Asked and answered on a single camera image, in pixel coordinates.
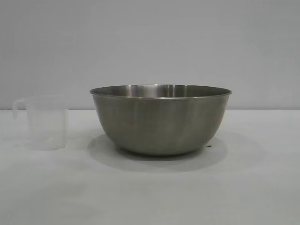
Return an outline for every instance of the plastic measuring cup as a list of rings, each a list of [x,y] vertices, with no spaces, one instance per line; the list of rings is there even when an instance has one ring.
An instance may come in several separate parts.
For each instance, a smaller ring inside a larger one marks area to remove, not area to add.
[[[66,146],[68,111],[61,96],[32,96],[16,100],[13,103],[14,119],[20,104],[26,107],[33,148],[54,150]]]

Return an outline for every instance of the bowl base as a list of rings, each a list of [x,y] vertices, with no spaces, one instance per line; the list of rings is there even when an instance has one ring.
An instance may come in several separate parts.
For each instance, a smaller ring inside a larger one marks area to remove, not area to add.
[[[137,157],[145,157],[145,158],[171,158],[171,157],[178,157],[178,156],[184,156],[187,155],[189,153],[192,153],[194,151],[199,150],[198,149],[193,149],[193,150],[185,150],[182,152],[178,152],[178,153],[148,153],[148,152],[141,152],[141,151],[136,151],[136,150],[132,150],[132,149],[127,149],[127,148],[123,148],[123,147],[118,147],[119,150],[128,153],[132,156],[137,156]]]

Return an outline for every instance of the measuring cup handle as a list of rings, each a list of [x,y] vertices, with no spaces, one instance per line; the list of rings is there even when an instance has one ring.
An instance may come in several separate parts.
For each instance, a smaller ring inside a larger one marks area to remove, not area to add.
[[[24,104],[24,98],[18,99],[16,101],[13,102],[13,118],[14,120],[17,119],[18,117],[18,107],[20,104]]]

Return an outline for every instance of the mixing bowl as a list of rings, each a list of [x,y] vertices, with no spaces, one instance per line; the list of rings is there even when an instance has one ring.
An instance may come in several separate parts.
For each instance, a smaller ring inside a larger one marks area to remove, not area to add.
[[[230,90],[196,85],[124,85],[92,89],[100,123],[120,148],[176,155],[201,148],[223,119]]]

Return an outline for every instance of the table surface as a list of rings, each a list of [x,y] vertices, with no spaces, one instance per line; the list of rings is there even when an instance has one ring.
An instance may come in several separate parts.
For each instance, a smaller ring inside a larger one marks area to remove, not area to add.
[[[1,225],[299,225],[300,111],[227,110],[202,151],[117,151],[94,110],[69,111],[66,148],[26,147],[0,111]]]

